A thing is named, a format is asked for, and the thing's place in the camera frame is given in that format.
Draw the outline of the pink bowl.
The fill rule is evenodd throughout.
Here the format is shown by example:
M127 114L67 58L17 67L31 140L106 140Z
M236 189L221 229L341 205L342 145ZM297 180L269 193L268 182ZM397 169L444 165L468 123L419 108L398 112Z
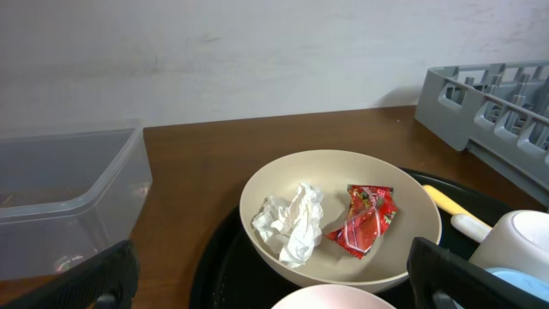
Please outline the pink bowl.
M387 301L358 288L322 284L301 288L272 309L395 309Z

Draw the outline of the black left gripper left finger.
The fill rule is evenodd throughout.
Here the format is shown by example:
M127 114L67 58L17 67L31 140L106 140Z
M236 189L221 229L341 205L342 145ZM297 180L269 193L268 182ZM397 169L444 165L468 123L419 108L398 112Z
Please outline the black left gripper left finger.
M139 275L135 247L123 240L2 308L130 309Z

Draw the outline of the red snack wrapper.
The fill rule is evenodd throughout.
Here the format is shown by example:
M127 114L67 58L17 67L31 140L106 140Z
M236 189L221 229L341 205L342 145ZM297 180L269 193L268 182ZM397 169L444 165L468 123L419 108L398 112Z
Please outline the red snack wrapper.
M399 208L388 186L348 185L349 210L343 225L325 237L362 259L388 230Z

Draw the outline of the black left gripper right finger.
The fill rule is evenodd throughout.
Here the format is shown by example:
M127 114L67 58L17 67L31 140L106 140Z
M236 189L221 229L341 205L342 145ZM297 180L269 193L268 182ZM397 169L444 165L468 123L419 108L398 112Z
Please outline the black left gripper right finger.
M407 271L418 308L547 308L548 302L416 237Z

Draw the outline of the white tissue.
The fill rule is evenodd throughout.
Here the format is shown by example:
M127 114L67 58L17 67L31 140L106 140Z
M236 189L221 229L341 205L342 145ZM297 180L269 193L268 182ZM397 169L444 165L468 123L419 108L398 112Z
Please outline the white tissue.
M305 265L321 242L323 193L316 187L299 183L291 202L276 196L266 198L251 225L263 243L287 267Z

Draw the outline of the beige bowl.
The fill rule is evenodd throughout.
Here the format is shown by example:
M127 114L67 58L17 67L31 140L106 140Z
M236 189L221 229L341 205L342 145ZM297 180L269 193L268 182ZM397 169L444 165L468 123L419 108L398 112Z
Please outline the beige bowl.
M388 231L371 251L358 259L335 242L323 239L305 265L291 269L261 240L252 227L267 197L291 200L300 183L323 193L325 232L340 227L348 211L349 185L388 186L398 207ZM442 222L436 204L422 185L401 169L375 157L342 150L312 150L290 154L259 169L245 185L239 204L240 220L251 244L280 276L304 288L340 284L379 293L406 281L407 258L413 239L424 237L437 244Z

